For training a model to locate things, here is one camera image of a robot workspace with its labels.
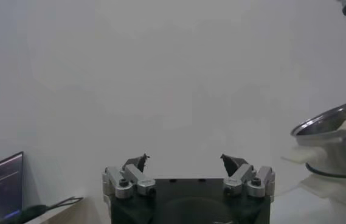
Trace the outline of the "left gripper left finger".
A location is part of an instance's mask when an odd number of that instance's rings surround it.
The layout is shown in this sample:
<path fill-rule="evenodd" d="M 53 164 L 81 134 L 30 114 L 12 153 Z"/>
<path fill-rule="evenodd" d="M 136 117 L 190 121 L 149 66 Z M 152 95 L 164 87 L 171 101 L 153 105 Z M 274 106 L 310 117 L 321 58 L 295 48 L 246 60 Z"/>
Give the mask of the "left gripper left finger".
<path fill-rule="evenodd" d="M 108 166 L 102 173 L 102 192 L 105 196 L 114 196 L 126 200 L 134 195 L 154 197 L 156 180 L 144 174 L 145 163 L 149 156 L 128 159 L 121 167 Z"/>

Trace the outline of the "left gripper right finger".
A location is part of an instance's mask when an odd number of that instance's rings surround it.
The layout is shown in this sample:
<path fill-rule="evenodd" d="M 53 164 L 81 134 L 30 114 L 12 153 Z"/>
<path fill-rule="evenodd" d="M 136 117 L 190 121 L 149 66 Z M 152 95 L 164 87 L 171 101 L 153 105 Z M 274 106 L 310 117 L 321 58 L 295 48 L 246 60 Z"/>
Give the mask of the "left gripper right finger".
<path fill-rule="evenodd" d="M 242 194 L 249 197 L 274 198 L 275 172 L 269 166 L 261 166 L 259 170 L 243 158 L 221 155 L 227 177 L 223 180 L 223 191 L 232 197 Z"/>

